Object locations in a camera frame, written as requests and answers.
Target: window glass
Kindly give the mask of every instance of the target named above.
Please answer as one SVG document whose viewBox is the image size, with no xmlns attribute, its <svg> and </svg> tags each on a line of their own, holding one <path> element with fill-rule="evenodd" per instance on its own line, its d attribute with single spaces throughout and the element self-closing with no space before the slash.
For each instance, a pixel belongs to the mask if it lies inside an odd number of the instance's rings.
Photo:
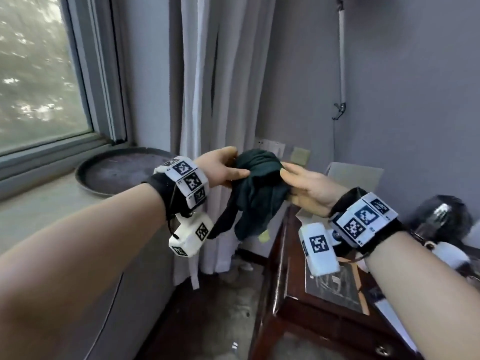
<svg viewBox="0 0 480 360">
<path fill-rule="evenodd" d="M 0 155 L 87 132 L 59 0 L 0 0 Z"/>
</svg>

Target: black round tray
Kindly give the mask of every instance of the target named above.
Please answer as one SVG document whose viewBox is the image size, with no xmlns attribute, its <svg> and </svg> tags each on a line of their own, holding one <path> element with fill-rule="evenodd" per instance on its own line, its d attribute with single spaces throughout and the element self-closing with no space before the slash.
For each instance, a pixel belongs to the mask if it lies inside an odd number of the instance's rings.
<svg viewBox="0 0 480 360">
<path fill-rule="evenodd" d="M 81 163 L 75 178 L 85 190 L 111 197 L 140 184 L 156 167 L 174 157 L 171 152 L 155 148 L 113 149 Z"/>
</svg>

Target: dark red wooden desk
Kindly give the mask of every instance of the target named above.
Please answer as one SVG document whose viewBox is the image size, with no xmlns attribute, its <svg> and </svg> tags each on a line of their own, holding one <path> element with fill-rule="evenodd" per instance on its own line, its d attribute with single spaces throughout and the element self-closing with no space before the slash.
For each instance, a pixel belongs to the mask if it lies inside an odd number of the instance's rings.
<svg viewBox="0 0 480 360">
<path fill-rule="evenodd" d="M 305 292 L 305 256 L 298 238 L 301 227 L 289 207 L 265 267 L 250 360 L 265 360 L 285 332 L 341 352 L 348 359 L 414 359 L 378 312 L 370 315 Z M 360 271 L 363 285 L 375 283 Z"/>
</svg>

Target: curtain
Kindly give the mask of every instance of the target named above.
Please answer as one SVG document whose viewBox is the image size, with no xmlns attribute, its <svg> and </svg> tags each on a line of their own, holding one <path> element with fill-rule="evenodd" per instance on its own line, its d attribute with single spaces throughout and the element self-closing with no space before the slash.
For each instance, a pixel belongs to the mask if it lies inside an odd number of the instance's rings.
<svg viewBox="0 0 480 360">
<path fill-rule="evenodd" d="M 254 145 L 275 0 L 181 0 L 184 92 L 180 154 L 195 159 L 224 146 L 241 153 Z M 205 208 L 215 222 L 230 191 L 211 190 Z M 176 257 L 175 284 L 198 268 L 230 269 L 238 240 L 229 230 L 207 240 L 194 258 Z"/>
</svg>

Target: hand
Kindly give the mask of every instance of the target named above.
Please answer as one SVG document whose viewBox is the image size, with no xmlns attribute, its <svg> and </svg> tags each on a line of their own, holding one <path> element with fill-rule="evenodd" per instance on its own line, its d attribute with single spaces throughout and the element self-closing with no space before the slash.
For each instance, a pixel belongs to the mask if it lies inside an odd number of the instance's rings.
<svg viewBox="0 0 480 360">
<path fill-rule="evenodd" d="M 314 215 L 328 217 L 337 201 L 349 190 L 327 176 L 299 165 L 282 162 L 282 179 L 292 186 L 288 200 Z"/>
<path fill-rule="evenodd" d="M 241 180 L 250 175 L 250 170 L 230 168 L 238 155 L 234 146 L 209 151 L 197 159 L 195 164 L 208 178 L 210 188 L 222 185 L 231 188 L 231 181 Z"/>
</svg>

